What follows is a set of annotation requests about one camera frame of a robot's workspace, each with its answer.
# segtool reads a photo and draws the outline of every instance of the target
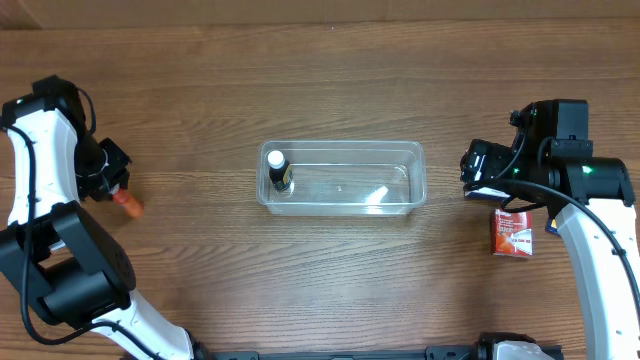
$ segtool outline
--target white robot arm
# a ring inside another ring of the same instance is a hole
[[[77,88],[57,77],[34,83],[33,94],[3,106],[2,126],[15,151],[16,192],[9,228],[0,233],[0,270],[51,325],[66,322],[77,329],[74,334],[100,333],[138,359],[206,359],[203,346],[135,289],[122,248],[79,207],[86,196],[101,200],[113,187],[126,185],[124,167],[130,162],[112,141],[97,144],[81,109]],[[39,228],[27,229],[33,223]],[[37,266],[65,244],[72,259],[46,269]],[[24,264],[30,279],[26,296]],[[28,313],[23,321],[41,343],[66,341],[41,337]]]
[[[510,195],[502,204],[508,212],[546,207],[556,219],[576,276],[587,358],[637,359],[640,257],[635,195],[624,164],[592,156],[585,101],[532,103],[513,111],[510,123],[518,128],[510,148],[472,141],[460,163],[465,191],[502,191]],[[515,198],[534,204],[506,209]],[[548,358],[515,345],[496,344],[491,358]]]

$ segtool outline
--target orange object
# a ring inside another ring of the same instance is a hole
[[[139,218],[144,214],[144,206],[123,188],[113,194],[113,201],[120,204],[132,218]]]
[[[491,215],[491,241],[494,255],[533,256],[531,213],[510,214],[496,209]]]

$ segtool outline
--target small cardboard box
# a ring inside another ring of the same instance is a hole
[[[491,251],[494,255],[533,256],[531,212],[510,214],[496,209],[491,215]]]

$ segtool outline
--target transparent bin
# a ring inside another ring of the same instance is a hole
[[[273,150],[292,166],[282,192],[269,179]],[[258,202],[277,215],[406,215],[427,199],[424,150],[412,141],[268,141],[256,181]]]

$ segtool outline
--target white bottle cap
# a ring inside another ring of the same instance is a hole
[[[269,166],[274,169],[280,169],[284,165],[284,155],[278,150],[274,150],[267,155]]]

